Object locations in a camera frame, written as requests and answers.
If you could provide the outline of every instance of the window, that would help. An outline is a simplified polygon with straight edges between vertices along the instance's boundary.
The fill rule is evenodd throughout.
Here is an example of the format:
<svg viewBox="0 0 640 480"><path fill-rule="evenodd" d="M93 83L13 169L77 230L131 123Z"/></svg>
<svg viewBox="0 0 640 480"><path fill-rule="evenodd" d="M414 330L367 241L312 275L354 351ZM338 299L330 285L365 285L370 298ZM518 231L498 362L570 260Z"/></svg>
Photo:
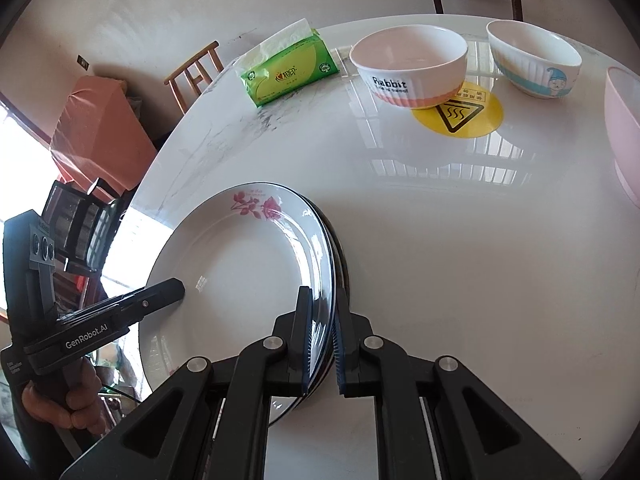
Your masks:
<svg viewBox="0 0 640 480"><path fill-rule="evenodd" d="M7 219L29 209L42 214L58 175L49 150L0 104L0 239ZM1 251L0 269L3 269ZM0 273L0 315L6 313L3 275L4 272Z"/></svg>

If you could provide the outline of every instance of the stack of plates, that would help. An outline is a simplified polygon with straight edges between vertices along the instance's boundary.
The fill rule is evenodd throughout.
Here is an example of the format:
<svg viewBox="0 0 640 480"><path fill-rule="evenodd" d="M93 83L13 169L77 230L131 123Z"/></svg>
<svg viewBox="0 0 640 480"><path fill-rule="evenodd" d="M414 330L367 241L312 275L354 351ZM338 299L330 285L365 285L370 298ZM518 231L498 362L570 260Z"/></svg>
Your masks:
<svg viewBox="0 0 640 480"><path fill-rule="evenodd" d="M193 356L219 361L271 335L275 319L295 309L301 285L314 294L307 397L322 382L333 361L336 292L348 292L349 279L331 224L309 200L263 182L209 198L172 233L147 285L172 277L184 283L182 303L140 322L152 389ZM302 400L273 397L270 422Z"/></svg>

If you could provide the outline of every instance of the table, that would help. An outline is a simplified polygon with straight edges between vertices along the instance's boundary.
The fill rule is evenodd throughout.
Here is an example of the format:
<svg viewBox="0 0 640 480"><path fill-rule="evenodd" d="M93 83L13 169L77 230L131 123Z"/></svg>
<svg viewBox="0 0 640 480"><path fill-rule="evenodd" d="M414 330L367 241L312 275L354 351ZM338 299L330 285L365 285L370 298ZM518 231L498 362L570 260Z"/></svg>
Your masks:
<svg viewBox="0 0 640 480"><path fill-rule="evenodd" d="M574 90L537 100L494 68L488 22L419 15L327 27L341 74L260 109L223 73L146 174L103 281L113 294L144 285L172 230L215 193L284 184L334 225L354 312L409 354L458 357L596 479L640 418L640 211L617 180L604 125L604 76L619 64L572 41L584 60ZM349 47L404 23L467 39L468 80L504 109L495 132L440 136L370 95ZM135 328L121 345L140 370ZM377 478L372 400L339 397L333 377L270 429L265 478Z"/></svg>

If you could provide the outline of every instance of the white marble table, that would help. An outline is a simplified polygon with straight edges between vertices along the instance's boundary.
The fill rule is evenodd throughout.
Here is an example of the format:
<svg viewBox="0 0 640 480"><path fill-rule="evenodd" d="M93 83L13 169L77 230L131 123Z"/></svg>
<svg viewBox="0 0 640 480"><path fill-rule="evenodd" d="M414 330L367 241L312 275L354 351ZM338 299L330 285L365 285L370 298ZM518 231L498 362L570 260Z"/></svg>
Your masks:
<svg viewBox="0 0 640 480"><path fill-rule="evenodd" d="M468 79L504 108L502 125L479 139L434 134L374 100L348 61L260 109L223 73L142 181L104 284L113 294L143 286L172 230L220 190L284 184L333 223L353 311L411 354L457 356L596 479L640 418L640 211L618 182L604 125L605 71L618 63L572 42L584 59L574 90L536 100L494 69L488 21L397 16L320 31L343 59L393 25L463 34ZM136 337L121 345L140 371ZM329 374L270 429L265 478L374 479L375 450L372 400L339 397Z"/></svg>

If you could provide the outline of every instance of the wall outlet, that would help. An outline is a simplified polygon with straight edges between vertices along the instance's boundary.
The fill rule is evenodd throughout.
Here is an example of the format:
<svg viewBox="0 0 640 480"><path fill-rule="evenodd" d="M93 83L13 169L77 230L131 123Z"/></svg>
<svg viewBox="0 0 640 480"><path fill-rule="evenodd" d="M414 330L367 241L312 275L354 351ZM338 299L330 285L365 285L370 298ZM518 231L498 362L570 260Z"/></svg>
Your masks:
<svg viewBox="0 0 640 480"><path fill-rule="evenodd" d="M77 61L78 61L78 65L80 65L85 70L89 70L89 63L87 62L87 60L84 57L82 57L82 56L80 56L78 54L78 60Z"/></svg>

